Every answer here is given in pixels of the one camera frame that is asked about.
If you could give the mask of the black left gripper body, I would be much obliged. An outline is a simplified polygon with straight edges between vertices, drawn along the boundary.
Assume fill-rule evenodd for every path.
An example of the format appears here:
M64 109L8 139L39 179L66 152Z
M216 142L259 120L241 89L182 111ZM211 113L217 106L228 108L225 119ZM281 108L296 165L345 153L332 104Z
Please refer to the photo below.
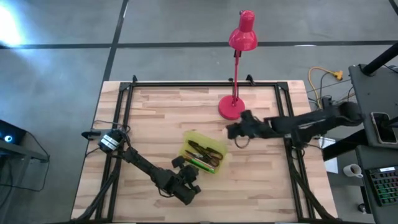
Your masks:
M157 174L157 188L159 194L163 197L176 197L184 205L192 202L194 197L201 192L194 181L186 181L183 175L183 169L178 173L172 170L161 169Z

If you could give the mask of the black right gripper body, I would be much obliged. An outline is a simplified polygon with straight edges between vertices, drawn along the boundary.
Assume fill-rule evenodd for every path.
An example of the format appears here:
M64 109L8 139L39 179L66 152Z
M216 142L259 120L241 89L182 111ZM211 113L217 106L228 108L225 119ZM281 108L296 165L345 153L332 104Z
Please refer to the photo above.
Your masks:
M238 124L236 135L247 136L249 139L269 139L272 137L272 129L268 124L253 116L251 110L245 110L241 113L241 122Z

